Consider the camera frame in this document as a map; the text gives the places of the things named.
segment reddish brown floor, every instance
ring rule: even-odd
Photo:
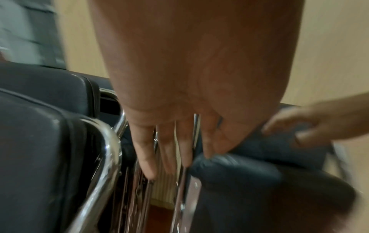
[[[151,206],[146,233],[168,233],[172,221],[172,210]]]

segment hand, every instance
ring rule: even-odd
[[[369,133],[369,93],[321,102],[307,107],[291,107],[274,115],[263,127],[264,134],[288,130],[298,123],[312,127],[295,135],[294,145],[313,147],[332,140],[349,139]]]
[[[277,109],[303,1],[91,0],[96,36],[148,179],[153,130],[164,168],[192,162],[193,115],[206,157],[239,144]],[[220,117],[222,124],[217,128]]]

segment finger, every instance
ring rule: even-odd
[[[177,170],[174,128],[174,122],[160,124],[156,127],[156,130],[158,131],[161,159],[163,161],[164,169],[168,174],[175,174]]]
[[[205,158],[211,158],[214,155],[214,133],[219,120],[220,116],[217,113],[201,115],[200,129]]]
[[[265,135],[288,130],[300,122],[311,122],[309,111],[303,107],[289,107],[279,111],[262,128]]]
[[[141,169],[147,179],[153,180],[158,173],[154,154],[154,127],[138,126],[130,123],[130,129]]]
[[[236,147],[256,127],[254,124],[240,124],[223,120],[214,134],[213,147],[216,153],[224,154]]]
[[[176,121],[176,135],[182,165],[189,167],[192,164],[192,147],[193,147],[193,116],[184,120]]]
[[[295,147],[314,147],[328,145],[331,142],[331,135],[325,125],[308,129],[306,131],[297,132],[293,145]]]

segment blurry hand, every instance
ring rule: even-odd
[[[264,134],[288,130],[298,123],[312,127],[298,132],[295,146],[313,147],[332,140],[349,139],[369,133],[369,93],[321,102],[307,107],[281,110],[264,126]]]
[[[303,1],[90,0],[96,36],[129,120],[141,168],[192,162],[193,115],[206,157],[225,153],[275,112],[289,77]],[[222,124],[217,128],[220,117]]]

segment seat cushion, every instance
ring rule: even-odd
[[[4,89],[0,112],[0,232],[63,232],[78,208],[85,125]]]
[[[62,69],[0,63],[0,88],[89,117],[100,112],[99,86]]]
[[[290,107],[281,104],[280,108]],[[261,127],[258,127],[241,144],[230,151],[231,154],[254,158],[275,164],[291,165],[306,169],[321,170],[331,146],[314,147],[308,149],[292,148],[291,141],[297,131],[307,129],[309,125],[300,124],[297,127],[282,133],[264,136]],[[203,152],[201,136],[199,135],[195,156]]]
[[[201,193],[190,233],[324,232],[347,216],[355,190],[337,177],[237,155],[199,156]]]

